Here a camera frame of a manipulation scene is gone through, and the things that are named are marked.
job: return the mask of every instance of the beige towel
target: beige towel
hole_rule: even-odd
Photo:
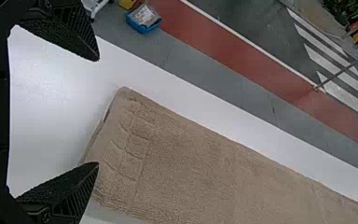
[[[86,161],[94,199],[150,223],[358,224],[358,203],[127,88]]]

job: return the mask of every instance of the blue container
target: blue container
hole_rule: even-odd
[[[158,19],[152,26],[145,27],[143,25],[138,24],[136,21],[134,21],[130,16],[130,12],[126,12],[126,22],[136,31],[138,31],[140,34],[148,34],[154,29],[158,28],[159,25],[162,23],[162,18]]]

